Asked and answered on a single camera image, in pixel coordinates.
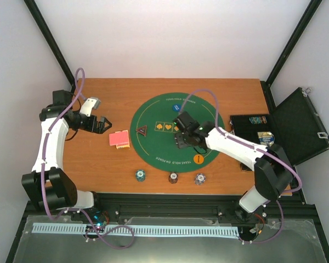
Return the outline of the orange round blind button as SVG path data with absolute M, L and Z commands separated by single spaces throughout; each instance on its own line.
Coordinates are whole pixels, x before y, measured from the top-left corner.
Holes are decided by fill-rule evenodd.
M 201 154 L 196 154 L 193 157 L 193 161 L 194 161 L 195 164 L 203 164 L 204 161 L 205 161 L 205 158 Z

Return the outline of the black triangular dealer button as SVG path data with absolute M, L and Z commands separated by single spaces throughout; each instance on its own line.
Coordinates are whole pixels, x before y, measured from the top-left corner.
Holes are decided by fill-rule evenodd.
M 139 133 L 140 135 L 146 137 L 146 135 L 147 135 L 147 129 L 148 129 L 147 128 L 147 125 L 144 125 L 142 127 L 137 128 L 136 129 L 136 132 Z

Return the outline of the teal poker chip stack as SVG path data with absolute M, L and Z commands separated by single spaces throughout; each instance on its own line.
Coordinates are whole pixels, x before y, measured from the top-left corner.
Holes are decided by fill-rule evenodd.
M 146 174 L 144 170 L 137 170 L 135 172 L 135 178 L 138 182 L 143 182 L 146 179 Z

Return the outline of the blue round blind button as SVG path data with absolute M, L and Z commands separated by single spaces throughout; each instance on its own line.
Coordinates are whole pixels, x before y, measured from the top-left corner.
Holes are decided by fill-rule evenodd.
M 172 105 L 172 110 L 174 112 L 180 112 L 180 110 L 181 110 L 181 104 L 173 104 Z

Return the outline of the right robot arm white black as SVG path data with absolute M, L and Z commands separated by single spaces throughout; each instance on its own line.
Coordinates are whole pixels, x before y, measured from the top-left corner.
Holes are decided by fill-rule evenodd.
M 231 212 L 240 222 L 247 221 L 266 202 L 278 200 L 295 177 L 283 148 L 277 144 L 264 146 L 247 141 L 228 133 L 218 126 L 217 121 L 199 124 L 186 111 L 180 113 L 173 123 L 179 129 L 175 134 L 178 147 L 217 151 L 254 172 L 254 185 Z

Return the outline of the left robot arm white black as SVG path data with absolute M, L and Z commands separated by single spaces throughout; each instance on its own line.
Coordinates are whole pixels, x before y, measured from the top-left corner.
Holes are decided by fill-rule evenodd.
M 84 130 L 103 134 L 112 127 L 105 117 L 100 119 L 92 110 L 100 105 L 98 98 L 87 98 L 79 110 L 72 106 L 77 97 L 71 92 L 53 92 L 53 102 L 41 110 L 42 137 L 32 171 L 22 176 L 21 183 L 31 204 L 37 211 L 47 205 L 50 209 L 84 209 L 90 220 L 102 217 L 103 206 L 96 202 L 96 194 L 80 191 L 63 169 L 64 145 L 69 130 Z

